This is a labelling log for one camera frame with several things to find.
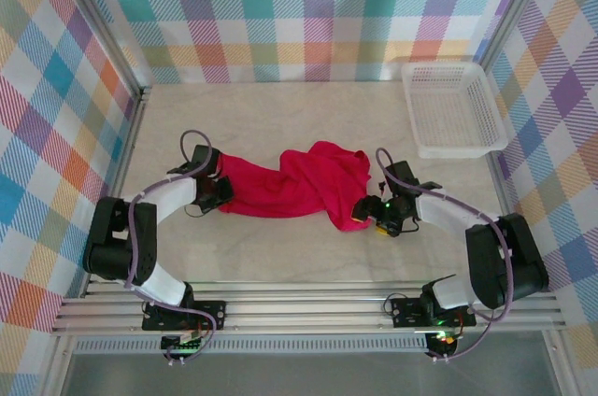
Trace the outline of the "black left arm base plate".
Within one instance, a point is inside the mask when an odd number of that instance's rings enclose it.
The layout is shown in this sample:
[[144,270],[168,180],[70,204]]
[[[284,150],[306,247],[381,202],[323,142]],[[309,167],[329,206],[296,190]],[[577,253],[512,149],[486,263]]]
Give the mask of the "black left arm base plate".
[[183,306],[187,312],[165,308],[160,305],[142,305],[143,331],[206,331],[212,330],[213,324],[197,311],[205,312],[216,321],[216,330],[222,330],[226,316],[226,302],[219,300],[192,301]]

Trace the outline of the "aluminium side rail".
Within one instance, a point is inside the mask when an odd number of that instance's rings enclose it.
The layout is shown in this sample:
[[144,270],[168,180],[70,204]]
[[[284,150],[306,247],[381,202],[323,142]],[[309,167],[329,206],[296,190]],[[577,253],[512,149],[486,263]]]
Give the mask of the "aluminium side rail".
[[139,286],[153,271],[157,257],[157,224],[150,218],[156,211],[149,204],[138,204],[128,213],[130,203],[121,198],[140,124],[150,90],[143,92],[134,105],[129,133],[126,137],[116,178],[107,196],[100,198],[93,212],[87,244],[83,254],[86,273],[108,281],[126,282],[133,274],[133,284]]
[[508,202],[497,155],[487,156],[501,207],[494,225],[483,223],[466,236],[472,286],[487,307],[497,308],[545,289],[548,275],[531,228]]

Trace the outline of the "red t-shirt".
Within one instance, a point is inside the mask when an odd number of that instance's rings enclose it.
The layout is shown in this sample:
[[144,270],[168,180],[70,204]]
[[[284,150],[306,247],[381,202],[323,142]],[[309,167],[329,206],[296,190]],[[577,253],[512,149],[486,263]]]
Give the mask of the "red t-shirt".
[[366,196],[370,180],[370,161],[361,150],[318,141],[307,152],[282,152],[277,170],[226,154],[220,166],[234,193],[232,201],[220,207],[223,213],[292,219],[324,212],[341,232],[370,225],[369,220],[352,218],[353,207]]

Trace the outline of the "aluminium slotted base rail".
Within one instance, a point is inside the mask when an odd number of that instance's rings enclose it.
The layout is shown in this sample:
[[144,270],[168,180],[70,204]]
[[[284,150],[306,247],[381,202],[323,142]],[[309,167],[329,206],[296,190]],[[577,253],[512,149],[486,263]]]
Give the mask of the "aluminium slotted base rail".
[[[232,334],[392,332],[388,295],[416,297],[419,282],[204,282],[195,298],[226,302],[224,332]],[[94,278],[82,297],[66,299],[54,333],[140,333],[141,301],[121,285]]]

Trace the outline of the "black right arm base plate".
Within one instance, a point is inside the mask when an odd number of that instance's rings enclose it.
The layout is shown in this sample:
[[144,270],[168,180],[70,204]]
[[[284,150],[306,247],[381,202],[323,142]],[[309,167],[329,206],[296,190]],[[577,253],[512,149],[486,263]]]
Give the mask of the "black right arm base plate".
[[430,298],[391,299],[391,316],[394,328],[461,328],[477,325],[476,316],[467,306],[444,309]]

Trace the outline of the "white perforated plastic basket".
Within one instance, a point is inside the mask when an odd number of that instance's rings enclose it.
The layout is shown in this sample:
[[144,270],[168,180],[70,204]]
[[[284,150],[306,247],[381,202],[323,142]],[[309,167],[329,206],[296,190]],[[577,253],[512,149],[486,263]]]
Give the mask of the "white perforated plastic basket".
[[423,159],[476,159],[508,138],[479,64],[418,62],[401,69],[412,133]]

